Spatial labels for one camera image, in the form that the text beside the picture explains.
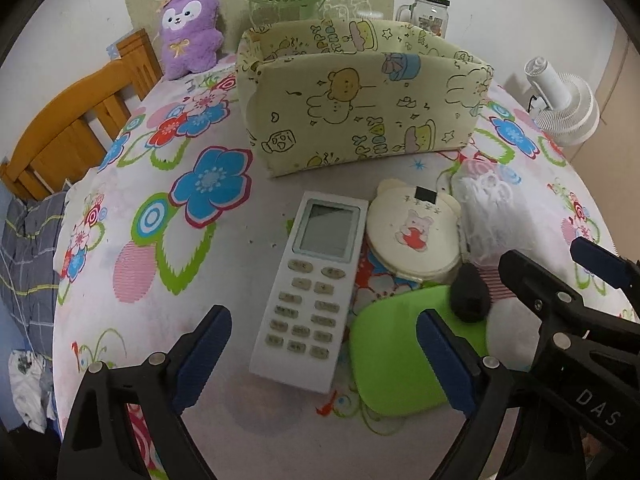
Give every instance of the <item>gray button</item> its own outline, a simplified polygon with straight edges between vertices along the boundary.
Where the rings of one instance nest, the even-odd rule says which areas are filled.
[[[280,314],[284,317],[290,317],[296,319],[298,317],[298,311],[295,308],[287,308],[286,306],[276,305],[276,314]]]
[[[311,316],[311,322],[322,326],[335,326],[335,319],[331,319],[330,317],[316,316],[315,314]]]
[[[321,346],[312,346],[309,350],[309,355],[317,359],[327,359],[329,357],[329,351]]]
[[[328,283],[316,282],[314,285],[314,292],[316,294],[333,294],[334,286]]]
[[[304,325],[294,325],[291,329],[291,333],[293,335],[297,335],[298,337],[309,337],[311,334],[311,330]]]
[[[279,335],[267,334],[264,342],[269,346],[282,346],[282,343],[284,343],[284,339]]]
[[[321,343],[330,343],[334,340],[334,335],[329,332],[322,332],[321,330],[316,330],[314,332],[314,339]]]
[[[342,269],[336,269],[335,267],[325,267],[321,272],[332,280],[340,280],[340,278],[344,278],[346,276],[346,272]]]
[[[318,310],[326,310],[327,312],[333,312],[337,314],[340,310],[340,305],[337,303],[328,303],[326,301],[316,301],[316,309]]]
[[[296,296],[295,294],[289,294],[288,292],[281,292],[278,294],[280,301],[286,301],[287,303],[302,303],[302,296]]]
[[[310,273],[314,270],[314,266],[309,262],[303,262],[302,260],[289,260],[289,269],[295,270],[296,272],[304,272],[305,274]]]
[[[305,353],[306,345],[300,341],[289,341],[287,342],[287,350],[291,350],[296,354],[303,354]]]
[[[311,280],[308,278],[294,278],[291,280],[291,286],[301,288],[303,290],[309,290],[311,288]]]
[[[289,323],[278,321],[277,319],[272,319],[269,326],[278,332],[286,332],[289,329]]]

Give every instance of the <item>clear plastic bag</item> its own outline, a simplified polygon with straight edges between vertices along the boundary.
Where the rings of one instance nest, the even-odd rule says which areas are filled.
[[[533,249],[534,229],[519,179],[507,166],[481,160],[466,160],[453,176],[453,196],[462,206],[464,259],[495,267],[509,250]]]

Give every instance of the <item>wooden headboard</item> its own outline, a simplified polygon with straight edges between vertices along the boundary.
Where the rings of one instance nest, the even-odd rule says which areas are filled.
[[[127,36],[117,47],[121,59],[58,94],[31,121],[11,161],[0,165],[0,178],[14,195],[42,200],[51,194],[47,186],[60,191],[65,179],[81,180],[106,154],[84,115],[94,111],[115,139],[130,117],[118,92],[132,85],[142,101],[160,81],[162,71],[144,30]]]

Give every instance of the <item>plush toy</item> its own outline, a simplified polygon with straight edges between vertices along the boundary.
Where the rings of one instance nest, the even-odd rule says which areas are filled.
[[[167,79],[216,65],[224,37],[216,29],[219,0],[169,0],[162,8],[162,63]]]

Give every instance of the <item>remote control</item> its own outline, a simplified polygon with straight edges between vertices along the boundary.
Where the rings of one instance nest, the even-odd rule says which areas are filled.
[[[252,373],[329,392],[368,207],[366,200],[304,194],[255,341]]]

